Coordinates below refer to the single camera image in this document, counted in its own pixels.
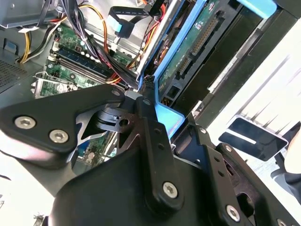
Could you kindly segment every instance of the yellow wire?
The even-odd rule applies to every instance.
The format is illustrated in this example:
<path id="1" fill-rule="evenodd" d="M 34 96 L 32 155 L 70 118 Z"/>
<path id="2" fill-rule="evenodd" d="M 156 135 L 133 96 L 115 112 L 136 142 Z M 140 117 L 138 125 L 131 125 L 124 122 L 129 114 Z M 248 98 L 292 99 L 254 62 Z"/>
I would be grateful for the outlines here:
<path id="1" fill-rule="evenodd" d="M 29 54 L 29 36 L 28 36 L 28 33 L 24 33 L 25 35 L 25 51 L 24 51 L 24 54 L 23 54 L 23 58 L 21 60 L 20 63 L 24 63 L 24 61 L 27 59 L 28 57 L 28 54 Z"/>

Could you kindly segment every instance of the motherboard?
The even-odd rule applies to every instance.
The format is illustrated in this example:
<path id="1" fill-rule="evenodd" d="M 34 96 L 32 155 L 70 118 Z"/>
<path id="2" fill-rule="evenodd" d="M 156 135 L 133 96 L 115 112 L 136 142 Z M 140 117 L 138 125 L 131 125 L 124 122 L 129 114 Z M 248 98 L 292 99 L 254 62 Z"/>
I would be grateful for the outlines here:
<path id="1" fill-rule="evenodd" d="M 124 66 L 132 61 L 130 56 L 118 51 L 112 57 Z M 55 33 L 44 72 L 36 76 L 33 92 L 40 98 L 84 89 L 105 84 L 113 74 L 113 70 L 88 54 L 85 43 L 70 27 L 62 24 Z M 116 85 L 127 89 L 123 81 Z"/>

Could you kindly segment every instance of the metal screw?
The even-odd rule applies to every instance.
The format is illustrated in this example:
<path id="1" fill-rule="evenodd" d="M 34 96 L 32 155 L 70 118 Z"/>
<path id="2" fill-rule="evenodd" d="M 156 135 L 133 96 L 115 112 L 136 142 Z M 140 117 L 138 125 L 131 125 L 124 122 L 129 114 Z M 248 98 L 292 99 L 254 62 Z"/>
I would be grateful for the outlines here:
<path id="1" fill-rule="evenodd" d="M 55 129 L 50 132 L 49 138 L 55 143 L 63 144 L 67 142 L 69 136 L 68 133 L 66 133 L 65 131 L 60 129 Z"/>
<path id="2" fill-rule="evenodd" d="M 143 102 L 146 104 L 146 105 L 150 105 L 150 101 L 148 99 L 144 99 Z"/>
<path id="3" fill-rule="evenodd" d="M 170 182 L 163 184 L 163 191 L 169 198 L 175 199 L 178 196 L 177 188 Z"/>
<path id="4" fill-rule="evenodd" d="M 116 95 L 116 96 L 120 96 L 120 93 L 117 90 L 112 90 L 112 94 Z"/>
<path id="5" fill-rule="evenodd" d="M 59 13 L 63 13 L 64 12 L 64 8 L 62 6 L 57 6 L 55 9 Z"/>
<path id="6" fill-rule="evenodd" d="M 238 213 L 238 211 L 231 205 L 226 206 L 226 210 L 228 215 L 231 217 L 232 220 L 234 220 L 235 222 L 239 222 L 240 221 L 240 215 Z"/>
<path id="7" fill-rule="evenodd" d="M 28 116 L 16 118 L 15 125 L 20 129 L 31 129 L 36 125 L 36 121 Z"/>
<path id="8" fill-rule="evenodd" d="M 225 145 L 225 148 L 227 149 L 228 152 L 232 152 L 232 148 L 228 145 Z"/>
<path id="9" fill-rule="evenodd" d="M 277 219 L 277 223 L 279 226 L 286 226 L 286 224 L 281 219 Z"/>
<path id="10" fill-rule="evenodd" d="M 204 129 L 204 128 L 199 128 L 199 130 L 202 132 L 202 133 L 207 133 L 207 131 Z"/>

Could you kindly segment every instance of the wire bundle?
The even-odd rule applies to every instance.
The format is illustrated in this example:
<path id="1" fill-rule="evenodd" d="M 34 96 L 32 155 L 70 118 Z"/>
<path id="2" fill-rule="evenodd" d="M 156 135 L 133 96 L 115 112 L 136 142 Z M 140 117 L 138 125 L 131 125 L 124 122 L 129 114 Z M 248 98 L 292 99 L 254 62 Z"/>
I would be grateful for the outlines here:
<path id="1" fill-rule="evenodd" d="M 138 58 L 140 58 L 140 57 L 144 54 L 144 52 L 146 51 L 146 49 L 148 48 L 148 46 L 149 46 L 149 44 L 150 44 L 150 42 L 151 42 L 151 39 L 152 39 L 154 33 L 156 32 L 156 30 L 157 30 L 157 28 L 158 28 L 158 26 L 159 26 L 161 20 L 163 19 L 165 13 L 166 13 L 166 6 L 165 6 L 164 4 L 162 4 L 162 6 L 161 6 L 161 17 L 159 18 L 158 21 L 156 21 L 156 22 L 153 24 L 153 26 L 150 28 L 150 30 L 149 30 L 149 27 L 150 27 L 151 23 L 154 21 L 154 19 L 152 19 L 152 20 L 149 22 L 149 24 L 148 24 L 148 26 L 147 26 L 147 28 L 146 28 L 146 30 L 145 30 L 143 40 L 142 40 L 141 45 L 140 45 L 139 53 L 138 53 L 138 55 L 137 55 L 137 56 L 136 56 L 136 57 L 128 64 L 128 66 L 127 66 L 128 69 L 137 67 L 136 63 L 137 63 Z M 142 53 L 141 53 L 140 50 L 141 50 L 142 45 L 143 45 L 144 42 L 145 42 L 145 46 L 144 46 L 144 48 L 143 48 L 143 50 L 142 50 Z M 117 79 L 116 79 L 116 77 L 117 77 L 117 74 L 113 74 L 113 75 L 111 76 L 111 78 L 110 78 L 112 81 L 109 81 L 108 84 L 117 84 L 118 82 L 121 81 L 121 78 L 117 78 Z"/>
<path id="2" fill-rule="evenodd" d="M 24 64 L 26 62 L 29 55 L 30 45 L 31 45 L 29 32 L 24 33 L 24 36 L 25 36 L 25 51 L 24 54 L 18 60 L 18 62 L 21 64 Z"/>
<path id="3" fill-rule="evenodd" d="M 107 27 L 106 23 L 103 20 L 102 15 L 99 13 L 99 11 L 90 5 L 82 5 L 80 7 L 89 7 L 93 9 L 98 16 L 103 21 L 103 29 L 104 29 L 104 47 L 101 47 L 93 37 L 91 37 L 86 31 L 85 31 L 85 22 L 84 22 L 84 16 L 82 12 L 79 9 L 79 6 L 77 5 L 77 2 L 75 0 L 61 0 L 62 7 L 64 8 L 64 11 L 66 13 L 66 16 L 71 24 L 71 26 L 74 29 L 74 32 L 84 41 L 87 49 L 89 50 L 90 54 L 96 58 L 99 59 L 104 63 L 104 65 L 107 65 L 109 68 L 111 68 L 125 83 L 127 83 L 132 88 L 136 89 L 138 88 L 137 82 L 135 80 L 136 74 L 128 70 L 126 67 L 120 65 L 115 59 L 113 59 L 108 50 L 107 46 Z"/>

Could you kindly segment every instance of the black cable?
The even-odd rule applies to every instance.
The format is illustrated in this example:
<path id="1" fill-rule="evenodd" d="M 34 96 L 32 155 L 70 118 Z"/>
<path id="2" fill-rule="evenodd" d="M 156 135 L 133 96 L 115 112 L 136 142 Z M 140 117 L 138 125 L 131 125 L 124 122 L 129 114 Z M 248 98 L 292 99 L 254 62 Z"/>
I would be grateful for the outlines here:
<path id="1" fill-rule="evenodd" d="M 45 3 L 43 5 L 43 8 L 42 8 L 42 11 L 41 11 L 41 14 L 40 14 L 40 17 L 39 17 L 36 27 L 40 27 L 44 23 L 47 12 L 50 7 L 50 4 L 51 4 L 51 0 L 45 0 Z"/>

